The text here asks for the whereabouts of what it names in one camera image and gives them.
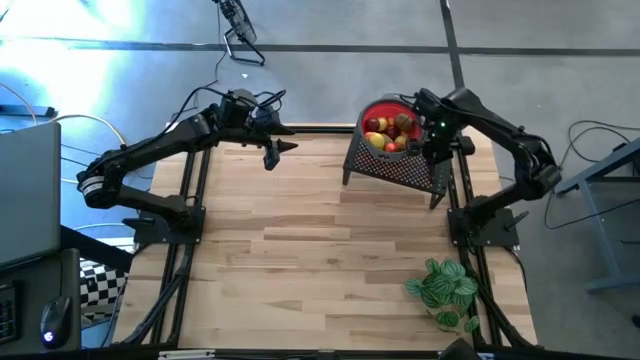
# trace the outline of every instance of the red apple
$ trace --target red apple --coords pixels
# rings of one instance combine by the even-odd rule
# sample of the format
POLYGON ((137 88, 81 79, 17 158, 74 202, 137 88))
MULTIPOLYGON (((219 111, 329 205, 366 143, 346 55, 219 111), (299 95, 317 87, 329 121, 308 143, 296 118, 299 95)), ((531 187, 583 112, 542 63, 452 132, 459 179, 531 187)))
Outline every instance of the red apple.
POLYGON ((364 129, 367 132, 377 132, 380 129, 380 122, 375 118, 367 119, 364 122, 364 129))
POLYGON ((386 151, 386 152, 396 152, 396 151, 398 151, 398 145, 396 145, 394 143, 389 143, 389 144, 384 146, 384 151, 386 151))
POLYGON ((387 129, 387 135, 389 135, 390 138, 394 139, 397 138, 398 136, 400 136, 400 129, 398 129, 395 126, 389 126, 389 128, 387 129))

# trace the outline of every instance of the fruit basket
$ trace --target fruit basket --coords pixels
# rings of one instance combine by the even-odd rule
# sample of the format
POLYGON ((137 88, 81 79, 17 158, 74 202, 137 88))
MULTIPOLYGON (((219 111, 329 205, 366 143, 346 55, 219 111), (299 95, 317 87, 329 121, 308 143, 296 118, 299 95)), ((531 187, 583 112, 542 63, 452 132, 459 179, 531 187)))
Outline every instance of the fruit basket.
POLYGON ((344 160, 342 184, 346 186, 351 172, 357 172, 429 192, 433 194, 430 208, 435 208, 446 194, 451 162, 433 165, 421 155, 410 156, 404 151, 409 139, 420 142, 426 135, 417 119, 409 105, 397 98, 385 97, 365 107, 344 160), (394 127, 399 125, 399 132, 391 130, 390 134, 390 123, 394 127))

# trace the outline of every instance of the computer mouse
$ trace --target computer mouse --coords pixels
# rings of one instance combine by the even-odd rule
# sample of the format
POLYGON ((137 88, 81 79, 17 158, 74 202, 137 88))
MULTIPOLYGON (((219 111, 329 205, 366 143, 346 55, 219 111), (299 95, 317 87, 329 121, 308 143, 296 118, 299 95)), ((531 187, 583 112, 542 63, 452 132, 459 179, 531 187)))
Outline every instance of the computer mouse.
POLYGON ((57 349, 67 343, 71 332, 71 298, 57 297, 42 309, 40 341, 47 349, 57 349))

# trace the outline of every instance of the checkered pattern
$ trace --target checkered pattern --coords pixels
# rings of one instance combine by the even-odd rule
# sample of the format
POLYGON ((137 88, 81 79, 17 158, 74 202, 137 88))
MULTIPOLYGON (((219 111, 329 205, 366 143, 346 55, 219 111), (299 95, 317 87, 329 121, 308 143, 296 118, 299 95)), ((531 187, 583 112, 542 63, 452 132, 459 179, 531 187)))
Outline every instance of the checkered pattern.
MULTIPOLYGON (((100 264, 83 263, 80 270, 80 307, 113 304, 128 274, 100 264)), ((90 321, 110 317, 111 313, 83 313, 90 321)))

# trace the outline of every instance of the keyboard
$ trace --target keyboard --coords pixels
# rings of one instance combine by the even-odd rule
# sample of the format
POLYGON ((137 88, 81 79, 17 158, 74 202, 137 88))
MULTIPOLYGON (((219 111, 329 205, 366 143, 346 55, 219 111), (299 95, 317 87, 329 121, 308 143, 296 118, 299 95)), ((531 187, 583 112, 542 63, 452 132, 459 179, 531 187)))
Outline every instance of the keyboard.
POLYGON ((0 344, 18 340, 15 282, 0 284, 0 344))

